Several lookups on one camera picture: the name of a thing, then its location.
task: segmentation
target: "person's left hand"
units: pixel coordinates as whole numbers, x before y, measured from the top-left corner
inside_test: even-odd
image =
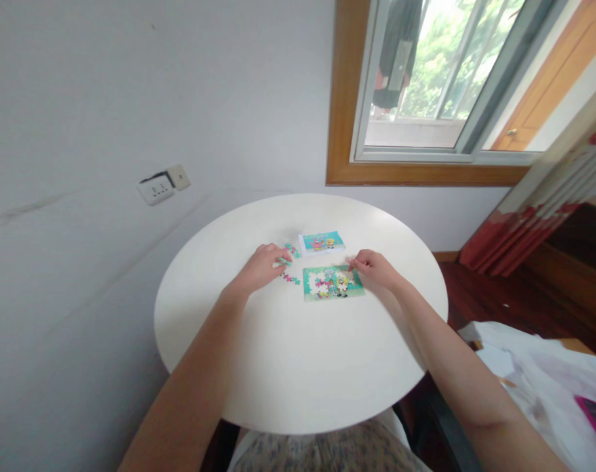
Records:
[[[280,257],[293,261],[287,249],[280,249],[275,244],[260,245],[231,284],[248,295],[266,286],[287,268],[284,264],[275,269],[271,266]]]

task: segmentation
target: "table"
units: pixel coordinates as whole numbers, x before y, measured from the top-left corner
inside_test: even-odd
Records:
[[[223,287],[262,243],[298,247],[298,234],[339,231],[344,252],[301,257],[287,269],[344,264],[362,248],[386,255],[443,318],[448,300],[435,258],[392,215],[345,197],[296,194],[236,208],[194,235],[173,259],[155,302],[157,346],[172,372]],[[362,282],[366,295],[305,302],[282,277],[247,303],[223,418],[278,434],[332,431],[377,415],[405,396],[426,368],[390,313],[393,296]]]

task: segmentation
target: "electrical outlet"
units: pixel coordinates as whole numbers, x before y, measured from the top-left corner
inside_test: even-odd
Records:
[[[188,175],[186,175],[186,171],[184,170],[182,164],[169,167],[167,172],[169,173],[169,177],[171,177],[171,182],[173,182],[173,185],[175,185],[177,190],[185,189],[191,184],[191,181],[188,180]]]
[[[169,179],[164,175],[141,182],[137,188],[145,202],[151,206],[168,199],[175,193]]]

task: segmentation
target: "green puzzle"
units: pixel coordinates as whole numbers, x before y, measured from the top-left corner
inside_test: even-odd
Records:
[[[356,269],[348,272],[348,267],[346,264],[303,269],[304,301],[317,302],[365,295],[359,273]]]

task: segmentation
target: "hand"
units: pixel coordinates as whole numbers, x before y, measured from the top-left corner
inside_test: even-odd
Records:
[[[247,295],[266,286],[287,268],[284,264],[272,268],[278,258],[293,261],[287,249],[280,249],[275,244],[260,245],[250,260],[243,266],[241,272],[232,280],[231,285],[242,290]]]
[[[348,270],[357,269],[362,275],[367,275],[374,282],[388,290],[395,288],[404,281],[402,275],[396,272],[383,254],[370,249],[361,249],[357,257],[349,260]]]

